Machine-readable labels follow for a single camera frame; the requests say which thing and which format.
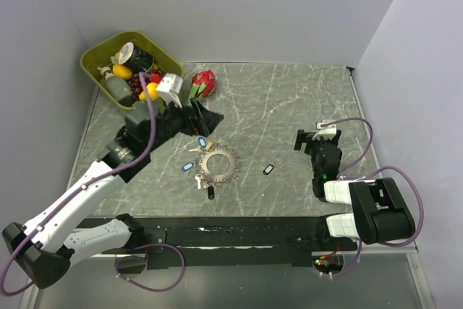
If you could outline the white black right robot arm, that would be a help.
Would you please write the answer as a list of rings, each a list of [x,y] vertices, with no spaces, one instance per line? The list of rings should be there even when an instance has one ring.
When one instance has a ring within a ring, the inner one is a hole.
[[[316,242],[324,250],[334,249],[342,237],[360,240],[366,245],[382,244],[401,247],[415,241],[422,230],[422,199],[413,181],[408,181],[417,198],[419,219],[414,220],[394,179],[354,178],[339,176],[342,151],[338,147],[341,130],[298,130],[294,149],[305,146],[310,156],[312,188],[317,199],[326,203],[350,206],[350,213],[324,216],[316,232]]]

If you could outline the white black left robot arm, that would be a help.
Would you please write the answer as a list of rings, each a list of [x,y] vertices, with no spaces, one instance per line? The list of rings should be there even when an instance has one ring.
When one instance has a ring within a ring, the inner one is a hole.
[[[224,115],[198,100],[170,103],[159,111],[151,102],[132,110],[124,125],[88,170],[51,206],[24,224],[10,223],[2,237],[17,263],[39,289],[55,284],[76,263],[107,250],[139,250],[144,227],[128,213],[81,232],[75,228],[104,198],[126,185],[150,163],[150,153],[182,133],[208,137]]]

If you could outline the round metal key ring plate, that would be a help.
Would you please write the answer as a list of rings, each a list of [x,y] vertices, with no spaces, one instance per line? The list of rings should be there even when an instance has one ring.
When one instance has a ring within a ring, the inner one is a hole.
[[[225,145],[214,145],[199,153],[195,159],[196,175],[203,182],[222,184],[238,177],[240,170],[237,152]]]

